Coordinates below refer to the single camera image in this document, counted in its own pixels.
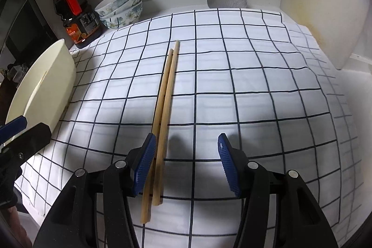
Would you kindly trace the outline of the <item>person's hand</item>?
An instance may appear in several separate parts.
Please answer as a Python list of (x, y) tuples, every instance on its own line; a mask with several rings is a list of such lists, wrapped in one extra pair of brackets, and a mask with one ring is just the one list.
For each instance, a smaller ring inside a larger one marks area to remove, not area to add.
[(32, 248), (32, 242), (27, 235), (26, 230), (23, 228), (20, 222), (17, 208), (15, 206), (5, 210), (6, 221), (12, 230), (13, 235), (17, 241), (23, 246)]

